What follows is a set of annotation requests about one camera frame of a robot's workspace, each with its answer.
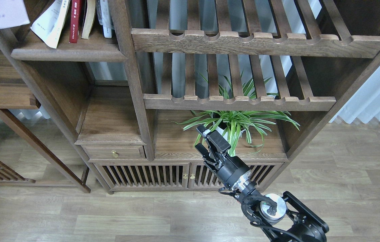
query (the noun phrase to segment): wooden floor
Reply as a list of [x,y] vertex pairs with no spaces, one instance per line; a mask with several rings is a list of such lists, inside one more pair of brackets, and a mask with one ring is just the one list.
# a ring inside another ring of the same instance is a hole
[[[51,121],[26,124],[78,170],[76,153]],[[12,166],[28,178],[56,176],[1,124],[0,159],[16,160]],[[268,241],[248,224],[234,199],[217,192],[108,195],[92,177],[88,185],[91,194],[76,188],[0,187],[0,242]],[[329,224],[328,242],[380,241],[380,126],[326,126],[266,192],[286,190]]]

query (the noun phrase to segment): robotic arm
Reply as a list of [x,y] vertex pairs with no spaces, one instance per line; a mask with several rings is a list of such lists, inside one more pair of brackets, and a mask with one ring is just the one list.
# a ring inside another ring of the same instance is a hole
[[[250,168],[239,157],[228,155],[230,144],[217,131],[211,132],[203,125],[196,129],[209,150],[201,143],[196,149],[202,154],[204,164],[224,184],[218,192],[235,198],[251,225],[261,228],[272,242],[327,241],[325,234],[329,227],[320,217],[290,192],[284,192],[282,197],[273,193],[262,195],[250,179]],[[289,210],[286,203],[297,211]],[[293,221],[293,226],[287,231],[273,227],[285,215]]]

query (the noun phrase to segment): book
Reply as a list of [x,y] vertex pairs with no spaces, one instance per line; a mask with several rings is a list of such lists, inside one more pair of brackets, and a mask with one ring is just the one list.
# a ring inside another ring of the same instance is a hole
[[96,14],[96,0],[87,0],[87,7],[85,9],[84,24],[82,26],[81,38],[89,39],[91,28],[94,23],[94,16]]
[[109,11],[108,0],[98,0],[97,16],[99,18],[99,23],[103,27],[103,36],[105,38],[112,38],[114,25]]
[[70,0],[55,0],[30,27],[30,29],[51,48],[57,48],[69,10],[69,1]]
[[81,0],[72,0],[69,43],[78,42],[79,12],[81,12]]

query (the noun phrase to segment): white book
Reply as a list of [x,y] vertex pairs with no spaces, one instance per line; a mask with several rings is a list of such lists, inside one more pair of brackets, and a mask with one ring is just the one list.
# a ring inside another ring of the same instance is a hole
[[71,0],[55,0],[30,27],[30,29],[51,48],[57,48],[69,10],[70,1]]
[[100,1],[100,12],[101,12],[101,17],[99,17],[99,22],[103,27],[103,36],[105,38],[112,38],[112,30],[114,28],[113,28],[111,14],[109,11],[108,0],[99,0],[99,1]]

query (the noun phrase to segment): wooden cabinet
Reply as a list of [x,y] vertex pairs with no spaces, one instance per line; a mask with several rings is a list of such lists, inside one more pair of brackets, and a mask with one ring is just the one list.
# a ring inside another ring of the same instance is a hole
[[[46,7],[44,1],[26,2],[32,20]],[[69,44],[64,30],[58,48],[50,49],[22,26],[0,30],[0,49],[110,193],[220,186],[193,147],[195,132],[172,123],[191,117],[189,110],[291,111],[300,131],[279,122],[261,152],[244,144],[237,148],[264,190],[380,65],[380,0],[320,0],[317,18],[306,0],[295,0],[305,34],[291,31],[281,0],[268,2],[274,33],[262,29],[252,0],[242,0],[245,32],[232,30],[226,0],[212,2],[216,32],[201,30],[198,1],[188,1],[187,28],[175,30],[169,27],[168,0],[156,6],[155,28],[149,26],[147,1],[110,0],[116,38],[102,38],[94,26],[90,40]],[[153,52],[163,53],[156,70]],[[182,96],[172,91],[176,52],[185,54]],[[207,96],[196,92],[199,54],[206,54]],[[217,54],[228,56],[231,99],[219,95]],[[249,60],[256,99],[242,94],[238,55]],[[259,55],[269,55],[278,98],[266,93]],[[291,57],[288,73],[280,55]],[[128,86],[96,86],[83,63],[90,61],[123,62]],[[162,77],[161,88],[156,76]]]

